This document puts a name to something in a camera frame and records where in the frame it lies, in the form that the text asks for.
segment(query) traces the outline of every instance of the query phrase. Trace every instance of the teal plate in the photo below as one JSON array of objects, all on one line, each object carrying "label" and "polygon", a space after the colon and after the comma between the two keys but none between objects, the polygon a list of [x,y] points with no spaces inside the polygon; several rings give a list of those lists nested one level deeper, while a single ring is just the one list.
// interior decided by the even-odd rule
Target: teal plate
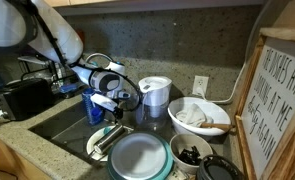
[{"label": "teal plate", "polygon": [[[156,134],[153,134],[153,133],[150,133],[150,132],[148,132],[146,134],[153,135],[157,139],[159,139],[162,142],[162,144],[164,145],[165,150],[166,150],[166,161],[164,163],[164,166],[162,167],[162,169],[155,176],[153,176],[152,178],[149,178],[149,180],[164,180],[164,179],[166,179],[166,177],[170,173],[172,165],[173,165],[173,157],[172,157],[172,155],[170,153],[169,144],[163,138],[159,137]],[[112,152],[113,152],[113,147],[109,151],[109,154],[108,154],[108,161],[107,161],[108,173],[109,173],[111,179],[114,179],[114,180],[126,180],[124,177],[119,175],[115,171],[115,169],[113,168],[112,162],[111,162]]]}]

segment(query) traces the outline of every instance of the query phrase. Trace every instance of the white plate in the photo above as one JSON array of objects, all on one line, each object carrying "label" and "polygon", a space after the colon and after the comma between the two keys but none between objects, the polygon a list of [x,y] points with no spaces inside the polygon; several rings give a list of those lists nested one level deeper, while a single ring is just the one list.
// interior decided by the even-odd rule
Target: white plate
[{"label": "white plate", "polygon": [[[86,146],[86,150],[87,150],[87,154],[89,155],[93,150],[94,150],[94,144],[100,139],[102,138],[105,134],[104,134],[104,130],[107,127],[104,127],[100,130],[98,130],[97,132],[95,132],[95,134],[93,134],[88,142],[87,142],[87,146]],[[102,157],[102,155],[98,154],[98,153],[94,153],[91,158],[98,160]],[[100,161],[107,161],[108,156],[105,156],[104,158],[102,158]]]},{"label": "white plate", "polygon": [[158,138],[133,133],[114,146],[111,163],[125,179],[149,179],[162,170],[166,156],[166,149]]}]

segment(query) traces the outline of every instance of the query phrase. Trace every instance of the backsplash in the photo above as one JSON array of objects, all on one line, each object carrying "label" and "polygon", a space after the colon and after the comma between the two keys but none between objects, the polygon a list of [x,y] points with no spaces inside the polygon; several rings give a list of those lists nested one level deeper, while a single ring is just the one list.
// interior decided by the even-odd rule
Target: backsplash
[{"label": "backsplash", "polygon": [[[105,53],[125,64],[138,84],[146,76],[173,80],[172,98],[190,96],[195,75],[208,76],[208,99],[228,99],[242,67],[260,6],[68,16],[85,34],[85,54]],[[0,57],[8,82],[20,78],[17,57]]]}]

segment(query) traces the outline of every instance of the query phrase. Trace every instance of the white bowl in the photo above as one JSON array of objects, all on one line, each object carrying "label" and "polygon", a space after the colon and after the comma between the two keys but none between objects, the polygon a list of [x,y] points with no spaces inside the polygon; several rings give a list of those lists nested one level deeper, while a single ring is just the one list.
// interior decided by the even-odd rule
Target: white bowl
[{"label": "white bowl", "polygon": [[213,123],[216,124],[230,124],[230,118],[228,114],[219,106],[212,102],[205,101],[200,98],[183,97],[170,102],[168,106],[168,114],[172,119],[174,128],[177,133],[194,133],[197,135],[205,136],[218,136],[226,133],[218,128],[198,128],[187,125],[176,118],[176,113],[181,110],[188,109],[193,103],[197,104],[200,109],[213,118]]},{"label": "white bowl", "polygon": [[178,159],[179,154],[184,150],[192,150],[193,146],[196,146],[200,158],[203,159],[209,154],[213,154],[213,150],[210,145],[201,137],[194,134],[177,134],[170,140],[170,152],[174,158],[177,167],[182,171],[195,175],[199,165],[190,165],[180,159]]}]

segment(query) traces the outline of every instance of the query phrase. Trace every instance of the stainless steel sink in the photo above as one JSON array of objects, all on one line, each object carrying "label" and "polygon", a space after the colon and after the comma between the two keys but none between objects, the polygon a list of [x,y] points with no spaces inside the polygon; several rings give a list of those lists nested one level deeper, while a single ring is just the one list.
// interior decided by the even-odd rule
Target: stainless steel sink
[{"label": "stainless steel sink", "polygon": [[[134,128],[135,113],[124,112],[124,117],[120,120],[126,127]],[[171,132],[170,121],[167,126],[169,129],[158,132],[165,140],[169,142],[173,135]],[[110,112],[105,113],[105,120],[98,125],[91,126],[87,123],[85,107],[80,102],[44,122],[30,128],[35,134],[56,144],[62,149],[79,157],[80,159],[91,163],[87,158],[86,145],[89,138],[101,128],[114,125],[115,118]]]}]

